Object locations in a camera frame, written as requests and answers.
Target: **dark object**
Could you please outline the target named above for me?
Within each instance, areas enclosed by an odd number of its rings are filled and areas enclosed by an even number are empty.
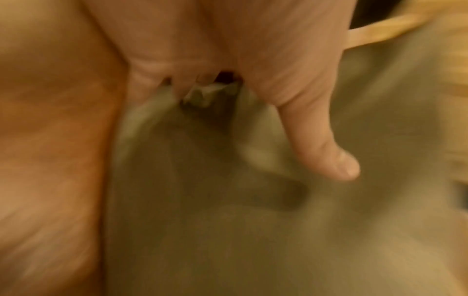
[[[402,0],[358,0],[350,29],[386,19]]]

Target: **fingernail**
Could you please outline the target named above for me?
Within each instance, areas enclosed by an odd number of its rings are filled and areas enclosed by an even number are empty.
[[[355,179],[361,173],[361,167],[350,153],[342,150],[338,158],[338,169],[344,179]]]

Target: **hand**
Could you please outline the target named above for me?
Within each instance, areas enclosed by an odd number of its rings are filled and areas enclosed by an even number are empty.
[[[128,99],[168,77],[176,95],[239,73],[277,107],[299,159],[336,180],[359,164],[335,142],[333,92],[355,0],[84,0],[128,60]]]

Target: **skin crease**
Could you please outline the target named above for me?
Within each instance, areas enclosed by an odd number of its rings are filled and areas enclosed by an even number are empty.
[[[172,78],[183,96],[221,70],[277,107],[312,171],[346,181],[357,160],[334,141],[330,98],[355,0],[84,0],[130,64],[128,100]]]

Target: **green fabric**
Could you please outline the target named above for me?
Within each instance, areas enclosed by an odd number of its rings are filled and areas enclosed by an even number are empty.
[[[332,102],[361,178],[295,160],[243,88],[210,107],[170,88],[127,113],[107,201],[110,296],[450,295],[452,194],[434,27],[347,51]]]

